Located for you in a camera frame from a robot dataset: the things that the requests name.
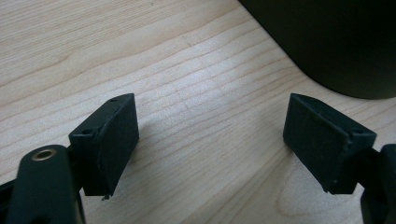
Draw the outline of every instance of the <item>black cylindrical object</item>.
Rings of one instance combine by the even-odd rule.
[[[291,59],[345,95],[396,96],[396,2],[240,0]]]

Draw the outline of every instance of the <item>black plastic arm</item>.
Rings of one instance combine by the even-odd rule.
[[[365,224],[396,223],[396,145],[372,149],[376,134],[323,102],[292,94],[285,143],[331,194],[365,187]]]
[[[79,191],[113,195],[139,132],[133,94],[115,97],[69,134],[71,146],[40,147],[0,186],[0,223],[85,223]]]

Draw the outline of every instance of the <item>wooden table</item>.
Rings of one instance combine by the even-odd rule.
[[[141,139],[88,223],[361,223],[362,188],[324,193],[283,143],[291,92],[395,139],[396,99],[319,86],[236,0],[1,1],[0,68],[1,184],[135,93]]]

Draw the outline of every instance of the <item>metal screw hole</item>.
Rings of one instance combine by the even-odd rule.
[[[49,148],[49,149],[43,149],[41,151],[38,151],[33,155],[32,160],[34,161],[45,161],[51,157],[53,157],[56,154],[56,150]]]

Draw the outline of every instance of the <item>black plastic part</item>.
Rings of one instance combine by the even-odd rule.
[[[365,194],[372,198],[371,201],[387,204],[381,176],[378,174],[380,153],[372,148],[366,148],[356,159],[359,161],[356,178],[365,188]]]
[[[134,95],[108,100],[69,134],[87,196],[113,195],[139,139]]]
[[[351,194],[358,155],[376,134],[317,99],[292,94],[283,136],[325,191]]]
[[[11,180],[0,186],[0,223],[6,221],[9,202],[11,201],[12,190],[14,189],[15,180]]]
[[[378,172],[389,206],[386,224],[396,223],[396,144],[385,145],[378,160]]]
[[[365,190],[361,195],[361,213],[364,224],[384,223],[389,213],[389,207]]]
[[[45,151],[52,156],[41,160],[48,156]],[[39,152],[43,157],[35,161]],[[45,146],[23,157],[6,223],[85,223],[65,147]]]
[[[396,96],[395,1],[239,1],[318,83],[360,98]]]

